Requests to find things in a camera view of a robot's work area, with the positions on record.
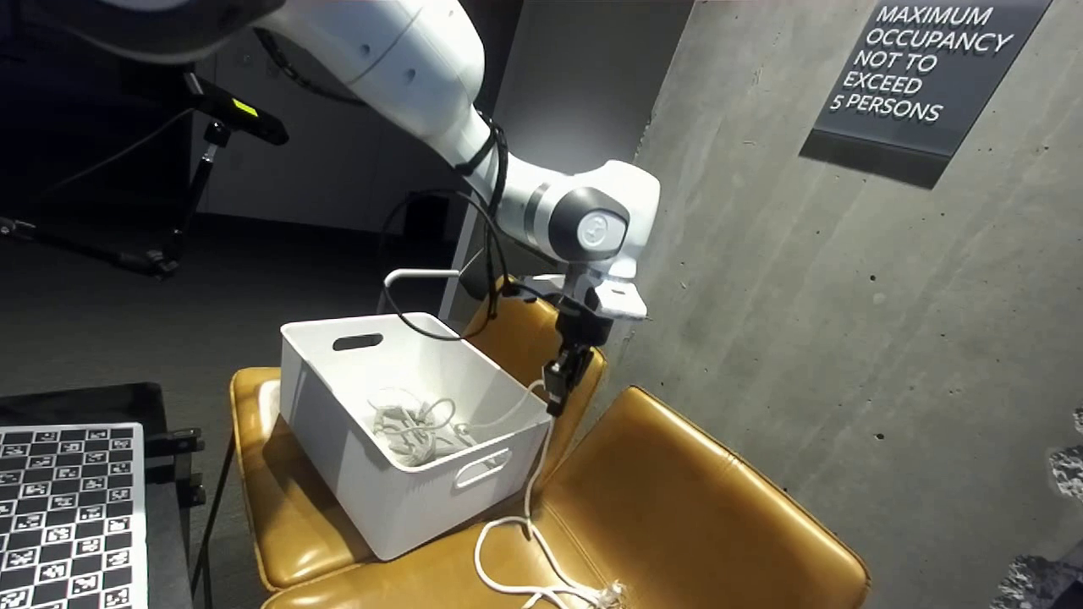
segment black sign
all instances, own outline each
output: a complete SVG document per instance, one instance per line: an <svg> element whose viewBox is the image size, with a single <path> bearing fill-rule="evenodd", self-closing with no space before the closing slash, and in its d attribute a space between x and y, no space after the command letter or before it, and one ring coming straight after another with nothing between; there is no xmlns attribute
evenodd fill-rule
<svg viewBox="0 0 1083 609"><path fill-rule="evenodd" d="M802 154L936 185L1049 0L879 0Z"/></svg>

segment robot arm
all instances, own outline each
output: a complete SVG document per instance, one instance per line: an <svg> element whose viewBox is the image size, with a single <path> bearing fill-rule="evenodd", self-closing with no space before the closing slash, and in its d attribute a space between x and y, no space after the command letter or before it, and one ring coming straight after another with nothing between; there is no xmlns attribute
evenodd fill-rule
<svg viewBox="0 0 1083 609"><path fill-rule="evenodd" d="M637 261L661 185L605 163L564 175L495 144L472 108L485 52L455 0L36 0L110 54L190 63L264 26L322 62L367 108L426 141L491 198L496 227L564 264L560 296L602 322L646 317Z"/></svg>

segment black and white checkerboard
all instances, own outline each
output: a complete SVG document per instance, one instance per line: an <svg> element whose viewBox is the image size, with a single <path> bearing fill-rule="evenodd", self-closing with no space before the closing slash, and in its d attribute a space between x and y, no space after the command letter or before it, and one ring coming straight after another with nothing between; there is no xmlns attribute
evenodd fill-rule
<svg viewBox="0 0 1083 609"><path fill-rule="evenodd" d="M0 425L0 609L146 607L143 425Z"/></svg>

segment maximum occupancy sign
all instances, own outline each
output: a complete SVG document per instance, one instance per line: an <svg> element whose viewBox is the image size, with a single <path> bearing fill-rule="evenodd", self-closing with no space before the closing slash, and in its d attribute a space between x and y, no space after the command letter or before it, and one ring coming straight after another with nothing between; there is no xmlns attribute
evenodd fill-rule
<svg viewBox="0 0 1083 609"><path fill-rule="evenodd" d="M935 185L1049 0L882 0L802 154Z"/></svg>

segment chair backrest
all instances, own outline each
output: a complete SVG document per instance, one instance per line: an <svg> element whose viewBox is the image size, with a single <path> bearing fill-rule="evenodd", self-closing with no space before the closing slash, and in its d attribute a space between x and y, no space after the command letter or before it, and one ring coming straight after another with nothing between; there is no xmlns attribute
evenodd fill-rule
<svg viewBox="0 0 1083 609"><path fill-rule="evenodd" d="M573 527L628 607L856 609L866 568L796 499L641 389L551 472L537 513Z"/></svg>
<svg viewBox="0 0 1083 609"><path fill-rule="evenodd" d="M476 345L520 384L531 384L533 380L542 380L542 365L553 360L560 345L560 335L553 328L553 317L558 317L553 309L546 301L496 296L495 317L485 322L485 316L486 316L486 305L479 305L472 322L467 325L467 328L479 328L476 335L469 335L469 345ZM567 454L576 431L602 383L602 373L605 373L605 360L602 352L593 352L593 363L581 373L581 383L573 389L564 414L551 425L546 470L551 470L551 464L558 464Z"/></svg>

